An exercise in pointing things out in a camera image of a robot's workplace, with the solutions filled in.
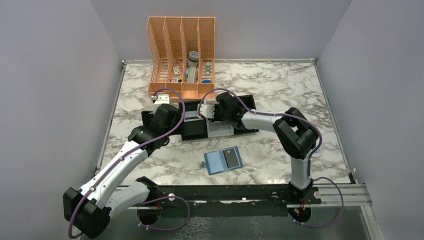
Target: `gray wall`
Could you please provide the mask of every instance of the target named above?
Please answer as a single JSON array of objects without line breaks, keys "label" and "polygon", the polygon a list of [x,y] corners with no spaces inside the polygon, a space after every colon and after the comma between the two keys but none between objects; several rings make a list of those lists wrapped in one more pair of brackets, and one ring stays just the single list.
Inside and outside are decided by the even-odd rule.
[{"label": "gray wall", "polygon": [[62,195],[94,172],[120,58],[88,0],[0,9],[0,238],[66,239]]},{"label": "gray wall", "polygon": [[424,1],[353,0],[318,68],[383,237],[424,234]]},{"label": "gray wall", "polygon": [[352,0],[90,0],[125,60],[152,59],[149,16],[216,17],[217,58],[318,58]]}]

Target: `marble surface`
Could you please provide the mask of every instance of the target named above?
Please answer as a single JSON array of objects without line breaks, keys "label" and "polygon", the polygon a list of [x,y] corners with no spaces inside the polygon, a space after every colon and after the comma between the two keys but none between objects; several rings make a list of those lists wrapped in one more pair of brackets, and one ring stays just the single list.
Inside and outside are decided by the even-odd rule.
[{"label": "marble surface", "polygon": [[[102,167],[121,149],[131,130],[143,124],[141,111],[152,109],[147,93],[152,67],[149,63],[127,65]],[[258,111],[284,112],[290,107],[298,108],[323,136],[322,154],[312,158],[312,177],[349,182],[312,63],[228,62],[216,63],[215,71],[216,87],[227,88],[238,95],[253,94]],[[184,142],[180,136],[172,136],[170,140],[168,146],[156,150],[137,166],[122,184],[129,185],[142,176],[162,185],[287,184],[290,181],[290,156],[275,133],[259,131]],[[201,167],[204,153],[233,146],[238,146],[244,167],[209,176],[206,168]]]}]

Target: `white plastic casing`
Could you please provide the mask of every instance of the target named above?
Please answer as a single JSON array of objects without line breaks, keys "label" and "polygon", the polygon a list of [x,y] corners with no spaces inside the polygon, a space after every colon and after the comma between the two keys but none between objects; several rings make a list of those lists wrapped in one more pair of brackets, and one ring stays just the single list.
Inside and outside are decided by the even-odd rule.
[{"label": "white plastic casing", "polygon": [[[113,165],[126,152],[137,147],[138,145],[139,144],[135,141],[126,141],[118,154],[116,154],[116,156],[96,176],[80,187],[81,194],[85,195],[86,192],[92,188],[97,179],[104,175],[106,170],[109,169],[111,165]],[[148,154],[146,150],[137,149],[133,151],[124,160],[121,160],[120,163],[118,163],[115,168],[109,172],[109,174],[107,174],[107,176],[100,182],[96,189],[87,198],[89,200],[96,199],[96,206],[102,209],[106,205],[112,193],[128,176],[128,174],[130,174],[135,167],[137,167],[147,158]]]},{"label": "white plastic casing", "polygon": [[297,159],[291,157],[290,183],[300,190],[305,189],[311,183],[308,177],[308,158]]},{"label": "white plastic casing", "polygon": [[114,191],[106,203],[106,207],[112,209],[109,216],[112,218],[135,204],[146,201],[149,192],[147,186],[138,181],[122,190]]},{"label": "white plastic casing", "polygon": [[170,95],[169,94],[159,94],[157,96],[156,101],[153,103],[153,114],[156,113],[156,110],[158,110],[159,106],[162,104],[170,104]]},{"label": "white plastic casing", "polygon": [[203,104],[218,104],[217,100],[215,98],[208,98],[203,100]]},{"label": "white plastic casing", "polygon": [[275,133],[273,124],[280,118],[281,116],[264,116],[246,112],[241,118],[241,122],[246,129],[258,129]]},{"label": "white plastic casing", "polygon": [[200,114],[207,119],[213,119],[215,115],[215,105],[202,104],[200,106]]}]

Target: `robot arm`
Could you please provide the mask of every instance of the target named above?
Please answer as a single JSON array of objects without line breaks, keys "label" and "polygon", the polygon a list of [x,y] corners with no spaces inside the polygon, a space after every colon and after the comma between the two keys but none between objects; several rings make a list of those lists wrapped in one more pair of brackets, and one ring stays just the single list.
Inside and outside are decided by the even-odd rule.
[{"label": "robot arm", "polygon": [[[313,128],[299,119],[288,116],[267,116],[247,111],[241,103],[228,92],[216,97],[217,104],[202,104],[199,112],[211,121],[228,122],[235,129],[257,129],[276,133],[284,150],[291,157],[292,193],[302,200],[312,187],[309,178],[308,153],[315,148],[318,134]],[[285,112],[291,116],[306,119],[294,107]]]},{"label": "robot arm", "polygon": [[[136,203],[144,202],[150,192],[148,184],[136,181],[123,190],[115,190],[136,166],[148,158],[154,150],[166,145],[169,139],[161,138],[123,156],[140,144],[169,132],[180,118],[181,112],[178,108],[170,104],[161,104],[148,123],[132,130],[128,141],[106,167],[78,190],[70,187],[63,194],[65,219],[71,222],[74,211],[77,211],[72,224],[93,239],[105,230],[112,216]],[[77,209],[77,205],[85,195],[87,195],[86,199]]]}]

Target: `screw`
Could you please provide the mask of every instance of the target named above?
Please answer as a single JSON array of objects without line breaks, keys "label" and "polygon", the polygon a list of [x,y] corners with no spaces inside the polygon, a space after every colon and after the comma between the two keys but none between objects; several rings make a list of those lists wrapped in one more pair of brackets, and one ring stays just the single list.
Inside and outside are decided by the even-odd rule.
[{"label": "screw", "polygon": [[168,198],[168,199],[169,199],[171,202],[175,200],[175,198],[173,198],[173,197],[175,197],[175,194],[170,193],[168,196],[170,197],[170,198]]},{"label": "screw", "polygon": [[313,196],[314,196],[316,199],[321,199],[321,192],[319,192],[319,191],[315,191],[315,192],[313,193]]}]

